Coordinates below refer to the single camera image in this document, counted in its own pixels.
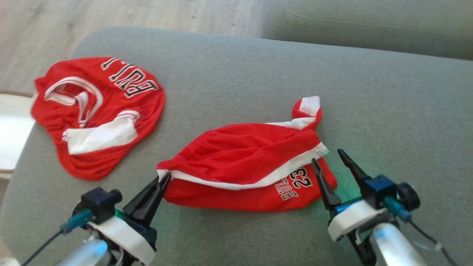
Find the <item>gray sofa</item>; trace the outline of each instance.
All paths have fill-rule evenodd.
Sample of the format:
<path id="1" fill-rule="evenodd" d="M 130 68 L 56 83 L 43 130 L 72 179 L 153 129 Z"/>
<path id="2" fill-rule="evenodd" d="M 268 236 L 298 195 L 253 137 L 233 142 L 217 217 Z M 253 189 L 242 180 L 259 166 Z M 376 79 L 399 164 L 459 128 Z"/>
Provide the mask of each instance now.
<path id="1" fill-rule="evenodd" d="M 473 62 L 417 54 L 114 27 L 87 37 L 73 57 L 116 56 L 155 74 L 166 108 L 155 131 L 99 182 L 72 178 L 60 166 L 43 128 L 35 125 L 1 213 L 5 242 L 24 261 L 57 231 L 84 192 L 118 188 L 129 201 L 202 132 L 239 122 L 283 121 L 294 102 L 319 95 L 317 133 L 343 200 L 359 194 L 336 154 L 344 148 L 368 173 L 417 188 L 413 214 L 441 239 L 460 265 L 473 261 Z M 180 207 L 166 202 L 153 225 L 164 266 L 348 266 L 349 243 L 332 243 L 321 202 L 282 213 Z M 420 242 L 409 226 L 405 234 Z M 86 237 L 60 237 L 33 261 L 52 265 Z M 431 266 L 439 254 L 422 251 Z"/>
<path id="2" fill-rule="evenodd" d="M 263 38 L 473 59 L 470 0 L 267 0 Z"/>

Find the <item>red garment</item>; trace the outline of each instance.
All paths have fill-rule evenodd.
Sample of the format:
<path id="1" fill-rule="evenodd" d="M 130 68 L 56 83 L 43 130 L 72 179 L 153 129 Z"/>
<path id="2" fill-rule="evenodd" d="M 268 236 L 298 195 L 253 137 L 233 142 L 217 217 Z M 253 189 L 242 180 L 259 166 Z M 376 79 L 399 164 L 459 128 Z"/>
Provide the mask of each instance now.
<path id="1" fill-rule="evenodd" d="M 100 180 L 151 133 L 165 94 L 146 70 L 118 58 L 58 62 L 35 80 L 32 116 L 74 177 Z"/>
<path id="2" fill-rule="evenodd" d="M 313 157 L 335 189 L 335 176 L 323 159 L 328 150 L 314 132 L 322 118 L 319 97 L 299 100 L 292 117 L 282 123 L 231 124 L 200 135 L 158 164 L 160 177 L 172 176 L 164 198 L 201 208 L 302 208 L 320 198 Z"/>

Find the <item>sofa seam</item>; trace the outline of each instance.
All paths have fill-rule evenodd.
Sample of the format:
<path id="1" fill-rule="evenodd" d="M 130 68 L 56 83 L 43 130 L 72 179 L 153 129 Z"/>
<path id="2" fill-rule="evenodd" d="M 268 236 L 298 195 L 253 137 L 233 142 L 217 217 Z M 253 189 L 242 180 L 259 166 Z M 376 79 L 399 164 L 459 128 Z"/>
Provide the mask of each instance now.
<path id="1" fill-rule="evenodd" d="M 468 40 L 468 38 L 464 36 L 458 36 L 458 35 L 451 35 L 451 34 L 441 34 L 441 33 L 434 33 L 434 32 L 429 32 L 429 31 L 420 31 L 420 30 L 415 30 L 415 29 L 401 29 L 401 28 L 396 28 L 396 27 L 382 27 L 382 26 L 376 26 L 376 25 L 367 25 L 367 24 L 362 24 L 362 23 L 349 23 L 349 22 L 341 22 L 341 21 L 329 21 L 329 20 L 321 20 L 321 19 L 313 19 L 313 18 L 307 18 L 304 16 L 297 15 L 294 13 L 287 4 L 287 1 L 284 1 L 284 7 L 288 11 L 288 13 L 296 18 L 300 19 L 305 19 L 308 21 L 314 21 L 314 22 L 325 22 L 325 23 L 334 23 L 334 24 L 346 24 L 346 25 L 351 25 L 351 26 L 364 26 L 364 27 L 376 27 L 376 28 L 384 28 L 384 29 L 393 29 L 393 30 L 401 30 L 401 31 L 410 31 L 410 32 L 418 32 L 418 33 L 427 33 L 427 34 L 433 34 L 433 35 L 440 35 L 440 36 L 449 36 L 449 37 L 456 37 L 456 38 L 461 38 Z"/>

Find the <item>gray fabric ottoman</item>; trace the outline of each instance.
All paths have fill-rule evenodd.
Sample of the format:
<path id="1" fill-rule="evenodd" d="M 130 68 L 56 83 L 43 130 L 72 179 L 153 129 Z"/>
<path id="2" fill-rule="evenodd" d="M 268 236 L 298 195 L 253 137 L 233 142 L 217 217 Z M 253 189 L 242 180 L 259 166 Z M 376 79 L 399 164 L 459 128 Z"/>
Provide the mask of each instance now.
<path id="1" fill-rule="evenodd" d="M 470 252 L 473 179 L 473 62 L 359 48 L 115 27 L 96 32 L 74 57 L 116 56 L 155 74 L 166 108 L 155 131 L 100 182 L 70 177 L 50 137 L 35 126 L 9 186 L 1 232 L 24 261 L 57 231 L 84 192 L 118 188 L 129 201 L 206 130 L 230 123 L 290 119 L 301 97 L 319 95 L 317 133 L 343 200 L 359 195 L 336 153 L 344 148 L 368 173 L 408 181 L 422 204 L 413 214 L 461 265 Z M 245 213 L 163 202 L 154 219 L 164 266 L 358 265 L 347 241 L 332 243 L 321 202 L 283 213 Z M 423 238 L 409 226 L 406 235 Z M 78 230 L 33 261 L 51 265 L 81 244 Z M 423 251 L 431 266 L 441 255 Z"/>
<path id="2" fill-rule="evenodd" d="M 263 38 L 473 59 L 471 0 L 268 0 Z"/>

